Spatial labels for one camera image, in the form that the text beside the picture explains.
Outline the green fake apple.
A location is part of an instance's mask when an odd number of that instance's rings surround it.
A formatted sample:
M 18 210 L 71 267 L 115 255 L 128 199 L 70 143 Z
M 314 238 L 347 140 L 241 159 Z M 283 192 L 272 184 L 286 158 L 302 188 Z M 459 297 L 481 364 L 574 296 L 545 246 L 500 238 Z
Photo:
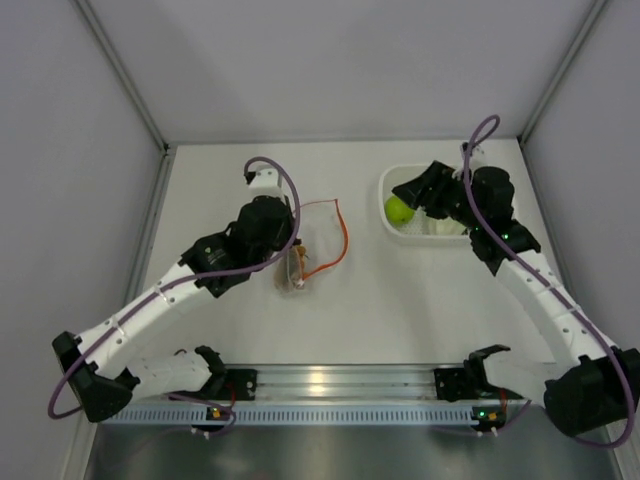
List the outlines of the green fake apple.
M 390 196 L 385 201 L 384 213 L 387 221 L 394 226 L 408 224 L 415 215 L 415 211 L 397 196 Z

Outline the green fake lettuce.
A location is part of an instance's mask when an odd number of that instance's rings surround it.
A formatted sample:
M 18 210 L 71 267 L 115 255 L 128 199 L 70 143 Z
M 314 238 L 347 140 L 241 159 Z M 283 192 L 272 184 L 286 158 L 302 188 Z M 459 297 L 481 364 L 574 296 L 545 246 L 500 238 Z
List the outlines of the green fake lettuce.
M 467 233 L 467 228 L 451 218 L 434 219 L 426 214 L 421 214 L 423 233 L 427 236 L 462 236 Z

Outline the brown fake longan bunch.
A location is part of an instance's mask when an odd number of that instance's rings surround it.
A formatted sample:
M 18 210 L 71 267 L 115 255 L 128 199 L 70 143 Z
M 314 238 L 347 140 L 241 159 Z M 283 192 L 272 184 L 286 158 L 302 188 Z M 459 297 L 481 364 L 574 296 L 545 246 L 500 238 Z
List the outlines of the brown fake longan bunch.
M 304 287 L 304 269 L 306 248 L 302 245 L 292 246 L 276 265 L 274 283 L 283 293 L 300 290 Z

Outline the clear zip bag orange seal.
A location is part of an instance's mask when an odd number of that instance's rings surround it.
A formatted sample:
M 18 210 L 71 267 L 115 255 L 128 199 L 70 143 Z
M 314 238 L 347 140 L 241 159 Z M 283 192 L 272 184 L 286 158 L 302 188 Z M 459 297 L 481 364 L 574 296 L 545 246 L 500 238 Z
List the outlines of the clear zip bag orange seal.
M 349 231 L 337 198 L 310 201 L 301 206 L 299 237 L 294 245 L 306 248 L 304 287 L 293 292 L 280 292 L 285 296 L 306 291 L 313 280 L 329 273 L 346 257 Z

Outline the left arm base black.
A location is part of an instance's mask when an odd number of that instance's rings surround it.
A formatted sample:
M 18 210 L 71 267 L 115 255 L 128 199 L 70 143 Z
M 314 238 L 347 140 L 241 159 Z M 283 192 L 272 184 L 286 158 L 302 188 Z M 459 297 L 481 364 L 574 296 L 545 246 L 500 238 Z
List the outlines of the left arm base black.
M 252 368 L 230 368 L 214 383 L 214 401 L 254 401 L 258 371 Z

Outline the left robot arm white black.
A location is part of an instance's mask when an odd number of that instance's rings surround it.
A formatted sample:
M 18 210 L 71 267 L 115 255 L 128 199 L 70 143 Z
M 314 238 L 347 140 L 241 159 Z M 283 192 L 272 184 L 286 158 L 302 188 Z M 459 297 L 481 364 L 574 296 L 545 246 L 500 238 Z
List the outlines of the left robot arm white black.
M 139 353 L 191 310 L 275 263 L 295 243 L 299 216 L 297 199 L 258 196 L 225 230 L 196 240 L 153 287 L 118 313 L 80 334 L 59 334 L 52 347 L 64 372 L 61 382 L 72 389 L 79 411 L 98 423 L 147 397 L 219 397 L 228 373 L 212 348 L 155 359 Z

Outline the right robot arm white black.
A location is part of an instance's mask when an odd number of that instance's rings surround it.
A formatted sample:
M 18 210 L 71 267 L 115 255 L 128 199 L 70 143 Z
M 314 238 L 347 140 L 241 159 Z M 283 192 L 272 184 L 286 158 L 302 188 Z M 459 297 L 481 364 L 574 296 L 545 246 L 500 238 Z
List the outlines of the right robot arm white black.
M 500 168 L 470 174 L 435 161 L 391 190 L 412 210 L 452 219 L 469 235 L 476 257 L 519 302 L 551 351 L 550 363 L 519 357 L 504 345 L 470 353 L 468 388 L 480 397 L 505 389 L 541 405 L 553 425 L 576 437 L 624 420 L 639 402 L 639 352 L 620 349 L 571 299 L 531 232 L 514 216 L 514 185 Z

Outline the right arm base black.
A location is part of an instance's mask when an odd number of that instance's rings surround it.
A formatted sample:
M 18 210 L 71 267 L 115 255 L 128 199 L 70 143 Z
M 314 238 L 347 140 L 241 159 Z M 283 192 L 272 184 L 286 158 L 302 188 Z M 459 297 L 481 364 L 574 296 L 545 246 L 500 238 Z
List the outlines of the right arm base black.
M 463 368 L 436 368 L 433 374 L 438 400 L 456 402 L 476 398 L 473 386 Z

